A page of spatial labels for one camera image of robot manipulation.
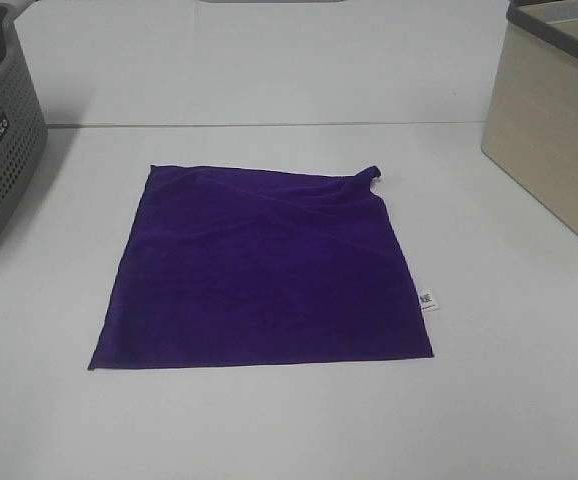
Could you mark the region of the purple towel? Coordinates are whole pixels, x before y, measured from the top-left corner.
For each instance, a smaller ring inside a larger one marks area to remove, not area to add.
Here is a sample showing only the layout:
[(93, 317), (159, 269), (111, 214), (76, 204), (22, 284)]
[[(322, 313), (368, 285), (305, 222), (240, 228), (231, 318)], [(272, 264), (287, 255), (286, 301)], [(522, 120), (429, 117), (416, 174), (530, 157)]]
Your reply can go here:
[(430, 358), (375, 166), (152, 166), (91, 369)]

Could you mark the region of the white towel label tag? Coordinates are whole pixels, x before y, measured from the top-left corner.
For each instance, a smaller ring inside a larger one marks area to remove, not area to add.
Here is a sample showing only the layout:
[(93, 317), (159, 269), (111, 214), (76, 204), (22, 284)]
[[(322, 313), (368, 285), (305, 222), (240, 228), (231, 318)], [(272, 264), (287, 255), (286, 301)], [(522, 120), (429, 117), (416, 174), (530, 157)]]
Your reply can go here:
[(440, 305), (431, 290), (418, 293), (420, 309), (422, 312), (433, 312), (440, 309)]

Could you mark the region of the beige storage bin grey rim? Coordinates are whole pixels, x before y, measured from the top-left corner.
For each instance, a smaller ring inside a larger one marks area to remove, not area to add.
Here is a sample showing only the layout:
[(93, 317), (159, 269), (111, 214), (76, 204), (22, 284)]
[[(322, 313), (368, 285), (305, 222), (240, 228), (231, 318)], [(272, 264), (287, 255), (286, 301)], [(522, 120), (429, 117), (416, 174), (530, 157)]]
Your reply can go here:
[(483, 153), (578, 236), (578, 1), (512, 1)]

